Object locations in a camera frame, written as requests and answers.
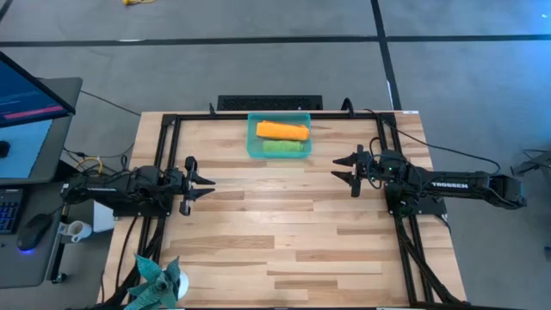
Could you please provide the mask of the black backlit keyboard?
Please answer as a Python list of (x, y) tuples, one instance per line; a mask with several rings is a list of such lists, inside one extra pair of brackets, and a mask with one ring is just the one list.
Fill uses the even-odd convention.
[(0, 189), (0, 235), (14, 234), (22, 212), (22, 189)]

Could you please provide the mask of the green microfiber towel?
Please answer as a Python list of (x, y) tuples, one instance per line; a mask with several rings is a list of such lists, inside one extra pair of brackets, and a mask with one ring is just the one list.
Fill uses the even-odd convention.
[(303, 145), (300, 141), (293, 140), (265, 140), (262, 143), (264, 152), (302, 152)]

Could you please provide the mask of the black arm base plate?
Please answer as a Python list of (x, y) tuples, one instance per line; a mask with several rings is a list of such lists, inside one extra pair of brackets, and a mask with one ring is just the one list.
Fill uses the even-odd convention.
[(421, 195), (397, 183), (386, 183), (384, 194), (387, 210), (395, 217), (403, 218), (411, 214), (441, 216), (447, 213), (443, 198)]
[(171, 215), (169, 209), (154, 203), (118, 204), (111, 207), (111, 209), (113, 210), (114, 217), (165, 217)]

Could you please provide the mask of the orange microfiber towel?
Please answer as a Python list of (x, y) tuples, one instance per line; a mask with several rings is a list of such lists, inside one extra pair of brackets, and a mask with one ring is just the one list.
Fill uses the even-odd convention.
[(304, 125), (261, 121), (257, 124), (256, 135), (261, 138), (273, 140), (305, 141), (310, 138), (310, 130)]

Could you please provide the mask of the grey desk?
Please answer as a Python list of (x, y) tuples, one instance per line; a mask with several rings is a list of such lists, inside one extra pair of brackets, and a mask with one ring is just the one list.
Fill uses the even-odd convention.
[[(49, 270), (60, 222), (62, 182), (55, 181), (71, 117), (52, 122), (36, 164), (28, 179), (0, 179), (0, 189), (22, 189), (22, 212), (14, 234), (0, 235), (0, 289), (24, 288), (42, 284)], [(20, 251), (17, 235), (37, 214), (50, 214), (52, 224), (40, 243), (31, 251)]]

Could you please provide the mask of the teal translucent plastic basket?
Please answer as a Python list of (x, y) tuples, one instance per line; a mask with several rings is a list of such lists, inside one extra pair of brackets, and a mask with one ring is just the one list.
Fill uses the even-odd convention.
[[(273, 121), (290, 125), (304, 125), (310, 130), (310, 138), (301, 141), (302, 152), (264, 152), (262, 143), (265, 140), (256, 135), (258, 122)], [(307, 158), (312, 150), (311, 117), (308, 113), (249, 113), (247, 119), (246, 150), (251, 158)]]

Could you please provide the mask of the black computer monitor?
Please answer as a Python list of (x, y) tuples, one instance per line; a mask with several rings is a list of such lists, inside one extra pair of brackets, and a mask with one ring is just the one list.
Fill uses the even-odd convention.
[(76, 109), (0, 52), (0, 127), (53, 120)]

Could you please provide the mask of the black desk support beam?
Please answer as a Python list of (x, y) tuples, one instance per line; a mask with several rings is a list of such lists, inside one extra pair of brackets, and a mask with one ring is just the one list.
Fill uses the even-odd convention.
[(109, 208), (124, 198), (124, 192), (116, 187), (116, 175), (100, 173), (99, 170), (79, 170), (60, 162), (54, 180), (62, 182), (60, 199), (62, 206), (95, 200), (106, 202)]

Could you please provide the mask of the white cup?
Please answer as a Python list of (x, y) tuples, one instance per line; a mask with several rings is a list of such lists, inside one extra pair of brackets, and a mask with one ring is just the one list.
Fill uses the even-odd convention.
[(71, 224), (59, 223), (58, 234), (69, 237), (72, 243), (78, 243), (92, 234), (92, 226), (81, 220)]

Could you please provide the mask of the teal crumpled cloth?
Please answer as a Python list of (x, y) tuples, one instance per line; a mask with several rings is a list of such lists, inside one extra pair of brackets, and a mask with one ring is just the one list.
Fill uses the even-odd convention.
[(134, 257), (139, 274), (145, 282), (127, 290), (135, 300), (126, 305), (123, 310), (158, 310), (161, 306), (175, 307), (181, 275), (179, 257), (171, 261), (164, 270), (148, 258), (139, 255)]

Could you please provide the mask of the white box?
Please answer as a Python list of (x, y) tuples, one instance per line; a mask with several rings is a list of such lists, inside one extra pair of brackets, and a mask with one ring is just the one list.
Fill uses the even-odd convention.
[(94, 233), (102, 233), (113, 230), (115, 228), (115, 217), (113, 210), (102, 205), (98, 201), (93, 204), (93, 224)]

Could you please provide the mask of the black computer mouse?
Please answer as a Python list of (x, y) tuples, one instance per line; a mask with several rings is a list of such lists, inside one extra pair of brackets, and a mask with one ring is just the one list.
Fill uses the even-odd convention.
[(42, 240), (52, 224), (50, 214), (37, 214), (19, 231), (16, 246), (20, 251), (33, 250)]

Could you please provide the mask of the black aluminium table frame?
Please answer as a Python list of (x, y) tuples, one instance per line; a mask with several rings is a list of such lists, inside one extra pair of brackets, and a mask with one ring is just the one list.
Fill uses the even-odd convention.
[(415, 265), (402, 264), (382, 190), (368, 184), (358, 197), (335, 177), (335, 159), (358, 145), (402, 151), (430, 168), (421, 120), (388, 113), (385, 127), (369, 112), (318, 112), (313, 149), (303, 159), (254, 159), (246, 150), (247, 120), (189, 113), (141, 116), (134, 166), (182, 166), (188, 156), (215, 191), (190, 216), (164, 224), (159, 260), (178, 259), (189, 275), (183, 308), (397, 307), (433, 301)]

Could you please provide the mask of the black stand leg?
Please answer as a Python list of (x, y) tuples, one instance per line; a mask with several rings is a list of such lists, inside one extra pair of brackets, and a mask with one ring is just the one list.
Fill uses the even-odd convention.
[(528, 159), (511, 167), (513, 176), (521, 177), (529, 171), (541, 170), (545, 177), (551, 177), (551, 151), (523, 149), (522, 154)]

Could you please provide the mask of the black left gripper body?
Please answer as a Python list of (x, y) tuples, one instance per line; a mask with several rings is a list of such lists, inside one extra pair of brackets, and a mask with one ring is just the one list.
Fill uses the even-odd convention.
[(172, 187), (168, 182), (168, 191), (173, 195), (183, 195), (183, 201), (180, 203), (179, 212), (184, 216), (190, 216), (191, 206), (189, 199), (189, 190), (193, 188), (192, 182), (190, 182), (190, 172), (196, 171), (197, 161), (194, 157), (189, 156), (185, 158), (183, 173), (184, 179), (181, 187)]

